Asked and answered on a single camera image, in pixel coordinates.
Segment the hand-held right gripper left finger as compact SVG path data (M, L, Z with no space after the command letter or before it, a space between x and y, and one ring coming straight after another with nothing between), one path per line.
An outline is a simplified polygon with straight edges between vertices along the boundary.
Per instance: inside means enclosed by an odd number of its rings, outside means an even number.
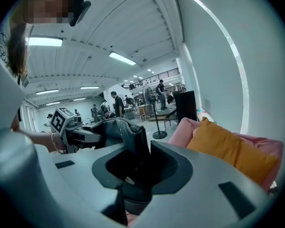
M0 191L32 228L126 228L91 208L63 180L47 148L0 130Z

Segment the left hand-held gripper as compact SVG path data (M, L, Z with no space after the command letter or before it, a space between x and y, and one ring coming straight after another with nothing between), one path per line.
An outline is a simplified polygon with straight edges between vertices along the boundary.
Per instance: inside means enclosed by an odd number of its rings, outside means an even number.
M83 143L97 143L102 140L102 135L94 133L91 127L82 126L81 116L75 115L65 107L57 107L55 109L50 125L59 135L65 147L65 152L76 152L72 144L69 144L67 141L66 130L72 131L73 140Z

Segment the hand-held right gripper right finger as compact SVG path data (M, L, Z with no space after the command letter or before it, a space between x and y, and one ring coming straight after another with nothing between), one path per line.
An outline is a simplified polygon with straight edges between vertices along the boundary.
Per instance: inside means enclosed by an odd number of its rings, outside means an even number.
M123 154L131 228L250 227L269 202L264 190L225 161L153 141L143 157Z

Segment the black garment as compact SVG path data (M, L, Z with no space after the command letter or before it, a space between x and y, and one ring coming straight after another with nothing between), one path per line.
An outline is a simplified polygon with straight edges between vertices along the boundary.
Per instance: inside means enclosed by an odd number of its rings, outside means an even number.
M150 202L151 155L145 128L124 118L112 118L94 126L92 132L101 135L105 147L122 145L93 163L95 178L106 188L121 190L128 201Z

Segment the person's left forearm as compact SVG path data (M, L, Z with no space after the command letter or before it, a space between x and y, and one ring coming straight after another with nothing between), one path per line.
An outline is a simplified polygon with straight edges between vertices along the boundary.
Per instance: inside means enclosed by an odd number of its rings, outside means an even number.
M49 152L63 152L65 150L65 146L62 143L58 133L28 132L20 129L20 126L18 124L12 125L11 129L14 132L26 135L34 144L45 146Z

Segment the wooden chair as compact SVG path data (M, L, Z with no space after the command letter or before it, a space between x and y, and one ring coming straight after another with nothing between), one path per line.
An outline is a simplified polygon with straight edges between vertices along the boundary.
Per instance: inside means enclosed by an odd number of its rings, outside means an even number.
M143 121L143 120L146 121L147 120L145 106L142 106L142 107L138 108L138 115L139 115L141 121Z

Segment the black standing fan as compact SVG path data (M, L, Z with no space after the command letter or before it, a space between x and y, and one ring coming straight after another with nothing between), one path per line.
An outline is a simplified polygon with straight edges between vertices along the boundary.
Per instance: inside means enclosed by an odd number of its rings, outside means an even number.
M158 117L155 107L155 102L156 102L155 94L148 85L143 86L142 92L148 115L149 116L154 115L157 125L157 131L152 134L152 137L156 140L163 139L167 136L167 133L165 131L161 131L159 128Z

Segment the black chair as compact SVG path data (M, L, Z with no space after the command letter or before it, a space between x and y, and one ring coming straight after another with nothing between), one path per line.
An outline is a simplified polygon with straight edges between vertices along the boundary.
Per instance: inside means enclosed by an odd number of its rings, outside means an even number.
M168 115L166 115L164 119L164 130L166 131L166 122L169 122L169 125L171 125L171 121L175 121L177 124L179 124L178 118L177 118L177 110L173 110Z

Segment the black balcony railing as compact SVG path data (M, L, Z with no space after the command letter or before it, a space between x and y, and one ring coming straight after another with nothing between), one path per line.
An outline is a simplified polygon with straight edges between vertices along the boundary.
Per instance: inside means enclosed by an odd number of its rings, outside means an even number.
M127 81L124 82L123 84L120 84L121 87L125 89L134 89L138 88L140 86L143 86L145 84L150 84L150 83L156 83L159 82L161 79L163 81L167 80L170 77L178 76L180 75L180 71L178 68L174 68L156 75L152 75L147 78L138 78L138 81Z

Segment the white dotted shirt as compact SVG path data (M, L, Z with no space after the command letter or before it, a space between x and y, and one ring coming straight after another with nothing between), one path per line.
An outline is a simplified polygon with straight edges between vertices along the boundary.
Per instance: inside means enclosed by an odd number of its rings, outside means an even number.
M18 117L24 100L24 92L18 78L12 75L8 57L7 42L10 38L9 21L0 24L0 129L11 127Z

